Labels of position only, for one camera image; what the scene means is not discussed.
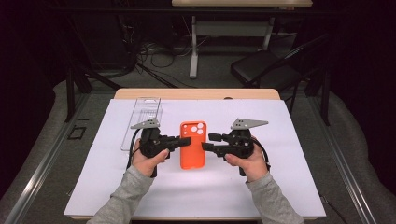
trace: transparent container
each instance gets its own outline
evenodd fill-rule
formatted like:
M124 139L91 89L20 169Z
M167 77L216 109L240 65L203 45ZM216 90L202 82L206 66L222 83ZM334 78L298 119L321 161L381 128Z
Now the transparent container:
M149 124L148 120L156 119L158 126L161 122L163 109L161 108L161 98L157 97L139 97L134 103L134 111L129 120L128 127L122 141L121 150L129 151L131 148L132 138L137 129Z

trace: white table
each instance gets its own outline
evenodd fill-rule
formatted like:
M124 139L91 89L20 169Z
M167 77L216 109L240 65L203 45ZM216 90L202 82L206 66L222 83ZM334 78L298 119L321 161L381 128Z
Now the white table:
M174 7L311 7L311 0L172 0ZM190 78L197 78L198 35L263 36L262 49L267 50L275 18L269 21L191 21Z
M66 216L93 216L120 184L128 161L120 145L134 102L110 102L64 211ZM236 118L268 120L268 125L251 132L267 150L272 175L298 214L305 218L326 216L283 101L162 100L162 109L161 132L172 136L179 135L179 124L186 120L204 120L208 133L228 133ZM259 219L245 181L237 167L211 152L206 152L204 168L182 170L176 149L158 166L158 176L134 219Z

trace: black chair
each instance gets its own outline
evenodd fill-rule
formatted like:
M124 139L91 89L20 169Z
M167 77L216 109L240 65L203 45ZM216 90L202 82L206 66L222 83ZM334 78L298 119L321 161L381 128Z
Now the black chair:
M231 73L245 88L275 89L294 87L289 112L293 109L299 84L319 74L325 64L329 35L321 35L278 58L270 50L261 50L231 64Z

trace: smartphone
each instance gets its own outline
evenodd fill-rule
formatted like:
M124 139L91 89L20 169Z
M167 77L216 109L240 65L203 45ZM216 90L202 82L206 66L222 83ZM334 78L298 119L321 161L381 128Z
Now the smartphone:
M181 168L190 170L204 167L205 151L202 148L202 143L206 142L206 123L202 120L182 122L180 137L191 138L189 146L180 148Z

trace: gray carpet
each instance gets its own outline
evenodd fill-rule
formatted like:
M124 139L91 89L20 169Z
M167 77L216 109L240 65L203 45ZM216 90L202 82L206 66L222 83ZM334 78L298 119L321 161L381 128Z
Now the gray carpet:
M230 63L242 57L247 52L256 50L261 42L256 39L246 41L246 39L224 39L218 42L206 40L205 45L200 47L200 58L198 67L198 78L190 79L190 57L176 57L173 63L165 68L155 68L150 63L150 58L145 61L147 67L164 72L182 83L176 82L169 76L163 75L169 81L179 87L188 88L184 84L200 88L238 88L240 84L229 72ZM288 39L283 42L274 42L271 45L273 51L282 54L287 46ZM214 49L212 44L221 48ZM153 57L155 64L163 65L172 62L168 55L158 54ZM134 70L131 74L113 78L115 82L124 87L133 88L163 88L162 83L149 76L147 73L140 73ZM84 164L85 158L90 149L91 143L109 100L113 97L114 91L99 81L91 80L94 91L88 95L85 105L78 112L76 120L70 124L76 127L85 127L85 133L81 139L66 139L60 145L60 153L51 165L51 169L45 178L43 185L35 196L33 202L28 205L26 213L23 214L22 223L85 223L76 221L63 215L67 205L68 193L76 185L79 173ZM55 91L57 100L42 134L29 155L28 160L22 167L20 174L15 179L9 191L0 201L0 222L6 221L9 213L13 209L17 200L21 197L28 181L32 177L38 164L45 157L46 153L53 148L54 139L64 127L66 118L66 95L65 83L60 83ZM361 221L358 210L350 196L340 169L335 162L332 148L323 132L321 120L316 117L318 111L315 105L319 98L306 98L300 92L293 109L291 118L300 139L309 168L314 177L320 194L338 210L346 219L347 223L364 223ZM389 193L377 180L375 171L367 161L367 146L365 145L364 135L353 116L348 112L343 102L335 95L331 95L330 101L330 131L343 155L347 165L361 187L368 207L374 214L376 223L396 223L396 199ZM75 131L71 137L78 135ZM328 205L324 204L327 216L307 223L343 223L340 216Z

